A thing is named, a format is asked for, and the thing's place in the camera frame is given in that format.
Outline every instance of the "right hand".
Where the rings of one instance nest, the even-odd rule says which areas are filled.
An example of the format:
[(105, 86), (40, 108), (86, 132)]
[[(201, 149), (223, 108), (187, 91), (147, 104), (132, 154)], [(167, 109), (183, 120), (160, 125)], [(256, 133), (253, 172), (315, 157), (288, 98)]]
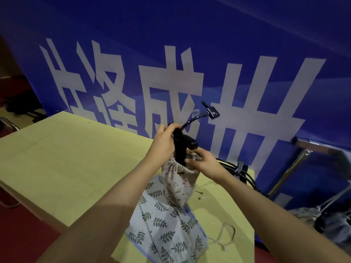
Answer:
[(202, 148), (187, 150), (187, 153), (197, 153), (201, 156), (201, 161), (185, 159), (185, 162), (192, 165), (195, 169), (202, 172), (206, 177), (218, 183), (227, 173), (227, 170), (216, 160), (211, 152)]

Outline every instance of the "leaf pattern cloth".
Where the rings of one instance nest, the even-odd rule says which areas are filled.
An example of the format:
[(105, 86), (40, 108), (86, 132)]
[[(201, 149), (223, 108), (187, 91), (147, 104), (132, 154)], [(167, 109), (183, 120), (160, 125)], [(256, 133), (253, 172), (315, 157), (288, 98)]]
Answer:
[[(187, 154), (189, 159), (201, 160), (196, 153)], [(172, 157), (162, 166), (165, 197), (178, 207), (183, 207), (195, 191), (195, 182), (200, 172), (192, 166), (185, 167)]]
[(196, 262), (207, 236), (187, 204), (180, 208), (165, 197), (164, 184), (162, 176), (150, 181), (125, 233), (151, 262)]

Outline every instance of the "forearm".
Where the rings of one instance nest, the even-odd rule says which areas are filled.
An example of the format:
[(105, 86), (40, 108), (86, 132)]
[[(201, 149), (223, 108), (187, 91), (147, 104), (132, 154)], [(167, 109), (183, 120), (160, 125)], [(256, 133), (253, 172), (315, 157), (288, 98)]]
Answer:
[(107, 262), (158, 168), (142, 160), (75, 221), (38, 262)]
[(285, 209), (244, 185), (226, 170), (217, 181), (233, 198), (263, 243), (279, 262), (350, 262), (327, 238)]

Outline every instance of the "white string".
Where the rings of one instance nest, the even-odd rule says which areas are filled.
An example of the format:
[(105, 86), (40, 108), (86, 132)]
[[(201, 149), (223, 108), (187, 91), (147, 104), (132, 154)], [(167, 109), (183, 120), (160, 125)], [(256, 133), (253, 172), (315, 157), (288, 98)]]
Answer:
[(320, 212), (323, 212), (327, 207), (329, 207), (331, 204), (333, 204), (336, 200), (338, 200), (343, 194), (345, 194), (347, 191), (349, 191), (351, 189), (351, 181), (348, 180), (348, 182), (350, 183), (344, 190), (340, 191), (339, 193), (337, 193), (335, 196), (332, 196), (330, 199), (328, 199), (326, 202), (324, 202), (323, 204), (317, 206), (316, 208), (318, 210), (320, 210)]
[[(222, 243), (220, 243), (219, 241), (220, 241), (221, 238), (222, 238), (223, 230), (224, 230), (224, 227), (226, 227), (226, 225), (232, 227), (233, 230), (234, 230), (234, 232), (233, 232), (233, 236), (232, 236), (232, 239), (230, 240), (230, 242), (229, 242), (229, 243), (226, 243), (226, 244), (222, 244)], [(225, 223), (222, 225), (222, 228), (221, 228), (221, 230), (220, 230), (219, 237), (217, 238), (217, 240), (215, 240), (215, 239), (213, 239), (213, 238), (211, 238), (211, 237), (208, 237), (209, 239), (212, 240), (212, 242), (208, 242), (208, 243), (209, 243), (209, 244), (219, 244), (219, 245), (223, 248), (223, 250), (225, 250), (225, 248), (226, 248), (228, 245), (230, 245), (231, 243), (234, 242), (234, 236), (235, 236), (235, 228), (234, 228), (232, 225), (230, 225), (229, 223), (226, 223), (226, 222), (225, 222)]]

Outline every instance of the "blue backdrop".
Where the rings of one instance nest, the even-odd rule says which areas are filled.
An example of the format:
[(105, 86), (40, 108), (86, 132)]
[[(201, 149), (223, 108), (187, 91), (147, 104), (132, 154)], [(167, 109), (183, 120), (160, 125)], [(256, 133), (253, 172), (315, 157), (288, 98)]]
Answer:
[[(203, 74), (201, 93), (189, 93), (195, 109), (202, 109), (201, 100), (222, 103), (228, 63), (242, 65), (232, 106), (244, 108), (260, 57), (267, 56), (273, 61), (277, 58), (257, 111), (278, 114), (305, 59), (325, 59), (292, 114), (304, 120), (296, 135), (351, 149), (350, 7), (351, 0), (2, 0), (0, 31), (49, 115), (62, 110), (74, 112), (76, 107), (80, 109), (77, 113), (86, 117), (109, 121), (112, 126), (124, 125), (146, 137), (154, 135), (154, 123), (159, 124), (162, 115), (152, 112), (150, 136), (140, 66), (168, 69), (165, 46), (171, 51), (175, 47), (176, 69), (184, 72), (188, 62), (186, 55), (183, 61), (182, 53), (191, 48), (193, 71)], [(79, 56), (77, 43), (90, 67), (84, 65), (82, 54)], [(94, 51), (94, 44), (99, 45), (98, 51)], [(66, 70), (64, 75), (79, 74), (82, 84), (72, 75), (63, 82), (66, 86), (60, 93), (59, 79), (63, 77), (57, 75), (55, 80), (48, 62), (52, 61), (53, 70), (62, 71), (57, 55)], [(128, 124), (113, 119), (113, 112), (106, 108), (111, 105), (101, 98), (111, 87), (106, 77), (100, 79), (102, 83), (98, 81), (98, 68), (102, 69), (100, 78), (106, 75), (112, 84), (121, 77), (109, 69), (103, 55), (121, 58), (125, 77), (120, 94), (135, 101), (131, 105), (135, 110), (119, 100), (114, 110), (121, 112), (123, 107), (123, 114), (115, 118), (124, 116)], [(162, 87), (150, 87), (151, 101), (167, 103), (167, 122), (173, 122), (175, 116), (170, 94)], [(182, 109), (188, 94), (179, 90), (178, 96)], [(254, 118), (241, 120), (247, 123)], [(196, 137), (201, 147), (213, 150), (216, 127), (207, 119), (200, 121)], [(226, 159), (237, 129), (225, 126), (223, 131), (218, 155)], [(237, 158), (252, 165), (265, 137), (248, 132)], [(265, 193), (298, 153), (289, 141), (277, 140), (258, 168), (257, 184)], [(287, 208), (295, 208), (319, 204), (345, 186), (333, 159), (314, 154), (280, 192), (294, 197)]]

